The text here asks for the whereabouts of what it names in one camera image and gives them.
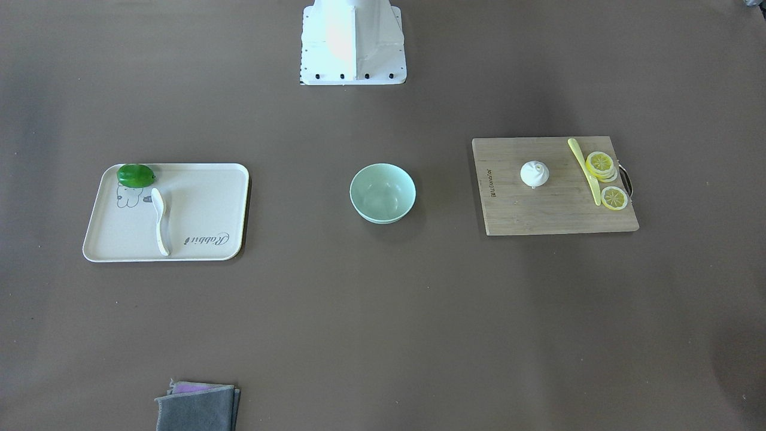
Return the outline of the wooden cutting board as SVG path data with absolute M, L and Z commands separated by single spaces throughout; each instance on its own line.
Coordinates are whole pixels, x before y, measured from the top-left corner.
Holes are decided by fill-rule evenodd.
M 634 232 L 632 204 L 613 211 L 594 203 L 567 137 L 475 138 L 473 157 L 489 236 Z M 548 167 L 545 184 L 522 182 L 525 163 Z

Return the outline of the beige rabbit serving tray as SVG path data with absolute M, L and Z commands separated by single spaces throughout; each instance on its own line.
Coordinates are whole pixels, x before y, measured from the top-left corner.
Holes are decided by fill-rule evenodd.
M 91 262 L 226 261 L 241 250 L 250 174 L 238 163 L 152 163 L 156 182 L 143 189 L 121 186 L 118 165 L 99 183 L 82 251 Z M 156 243 L 151 189 L 167 207 Z

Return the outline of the lower lemon slice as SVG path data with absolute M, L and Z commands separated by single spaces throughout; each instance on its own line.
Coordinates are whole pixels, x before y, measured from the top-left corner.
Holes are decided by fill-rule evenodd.
M 621 188 L 608 186 L 601 191 L 601 204 L 612 211 L 623 210 L 630 203 L 630 197 Z

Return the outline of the upper lemon slice stack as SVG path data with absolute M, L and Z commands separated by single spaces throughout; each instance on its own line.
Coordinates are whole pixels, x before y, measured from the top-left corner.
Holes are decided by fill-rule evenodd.
M 585 159 L 585 164 L 600 183 L 611 183 L 618 177 L 618 167 L 607 153 L 594 151 Z

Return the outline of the green bell pepper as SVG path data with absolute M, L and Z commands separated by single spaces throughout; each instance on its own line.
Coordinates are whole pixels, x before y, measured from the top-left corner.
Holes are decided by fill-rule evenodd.
M 124 164 L 117 170 L 117 181 L 121 186 L 142 189 L 156 182 L 155 172 L 146 165 Z

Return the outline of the grey folded cloth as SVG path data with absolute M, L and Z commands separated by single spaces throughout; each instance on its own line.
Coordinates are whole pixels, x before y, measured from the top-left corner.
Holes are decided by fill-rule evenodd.
M 170 380 L 155 399 L 156 430 L 235 430 L 241 390 L 233 384 Z

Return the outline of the white ceramic soup spoon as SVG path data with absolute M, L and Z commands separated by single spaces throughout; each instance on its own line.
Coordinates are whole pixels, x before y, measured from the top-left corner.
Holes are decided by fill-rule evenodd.
M 159 189 L 157 188 L 151 189 L 151 202 L 153 203 L 153 207 L 156 210 L 155 237 L 156 237 L 157 247 L 162 256 L 169 256 L 170 255 L 169 246 L 165 244 L 165 240 L 163 237 L 163 221 L 165 219 L 167 207 L 165 205 L 165 200 L 162 197 L 161 191 L 159 191 Z

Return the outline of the white steamed bun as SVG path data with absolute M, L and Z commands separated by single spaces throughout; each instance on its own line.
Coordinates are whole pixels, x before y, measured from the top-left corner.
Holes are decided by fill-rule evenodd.
M 526 186 L 535 189 L 548 181 L 550 171 L 541 161 L 531 160 L 522 165 L 519 175 Z

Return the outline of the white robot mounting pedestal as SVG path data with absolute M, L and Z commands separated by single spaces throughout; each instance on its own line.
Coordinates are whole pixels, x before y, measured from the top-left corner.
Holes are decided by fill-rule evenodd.
M 315 1 L 303 9 L 299 82 L 381 86 L 407 80 L 400 8 L 389 1 Z

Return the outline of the yellow plastic knife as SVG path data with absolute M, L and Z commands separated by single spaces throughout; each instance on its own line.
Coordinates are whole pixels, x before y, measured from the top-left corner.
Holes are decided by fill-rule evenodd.
M 583 176 L 585 177 L 586 182 L 588 183 L 591 189 L 594 204 L 596 204 L 596 206 L 599 207 L 602 202 L 601 187 L 596 177 L 593 174 L 591 174 L 588 167 L 586 167 L 586 159 L 585 159 L 585 156 L 583 155 L 582 147 L 580 147 L 577 139 L 575 138 L 567 139 L 567 145 L 569 145 L 569 148 L 574 154 L 574 157 L 577 159 L 578 164 L 580 164 L 580 168 L 582 169 Z

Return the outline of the mint green bowl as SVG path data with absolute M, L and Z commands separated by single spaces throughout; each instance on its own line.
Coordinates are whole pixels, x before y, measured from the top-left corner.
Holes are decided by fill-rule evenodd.
M 396 223 L 412 210 L 417 198 L 412 177 L 390 163 L 376 163 L 359 170 L 348 193 L 356 213 L 374 224 Z

